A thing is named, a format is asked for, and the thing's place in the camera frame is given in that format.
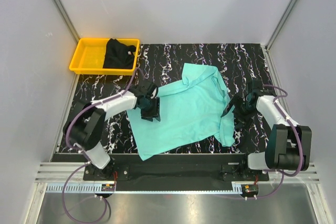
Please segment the teal t shirt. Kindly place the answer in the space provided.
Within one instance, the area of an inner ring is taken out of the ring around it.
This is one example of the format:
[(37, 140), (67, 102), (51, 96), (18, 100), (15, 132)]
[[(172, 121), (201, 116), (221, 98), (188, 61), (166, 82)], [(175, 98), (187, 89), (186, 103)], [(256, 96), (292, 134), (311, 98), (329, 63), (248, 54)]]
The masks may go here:
[(159, 87), (161, 121), (127, 111), (138, 155), (154, 155), (214, 136), (223, 147), (234, 144), (234, 116), (221, 117), (230, 98), (216, 66), (185, 63), (179, 81)]

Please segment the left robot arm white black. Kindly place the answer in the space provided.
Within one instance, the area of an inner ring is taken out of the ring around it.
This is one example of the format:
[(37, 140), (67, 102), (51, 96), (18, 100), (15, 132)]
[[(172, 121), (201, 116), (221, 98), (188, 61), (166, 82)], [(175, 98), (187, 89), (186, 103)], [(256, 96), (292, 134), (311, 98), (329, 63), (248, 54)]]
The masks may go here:
[(83, 152), (96, 177), (107, 180), (116, 175), (114, 160), (101, 144), (105, 121), (121, 112), (137, 108), (140, 109), (141, 119), (160, 121), (158, 90), (155, 83), (144, 80), (105, 99), (76, 102), (63, 133), (69, 148)]

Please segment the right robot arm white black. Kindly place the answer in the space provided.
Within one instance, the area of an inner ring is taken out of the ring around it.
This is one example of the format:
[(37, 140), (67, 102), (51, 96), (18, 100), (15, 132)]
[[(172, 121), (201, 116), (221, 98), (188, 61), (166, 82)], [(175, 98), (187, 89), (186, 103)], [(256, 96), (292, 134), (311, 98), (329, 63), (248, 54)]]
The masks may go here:
[(276, 94), (277, 86), (253, 79), (245, 96), (235, 94), (223, 110), (232, 113), (235, 129), (247, 128), (257, 114), (261, 114), (271, 129), (266, 150), (244, 156), (238, 165), (239, 176), (250, 180), (257, 173), (280, 172), (295, 177), (309, 167), (312, 130), (296, 122), (279, 103), (288, 93)]

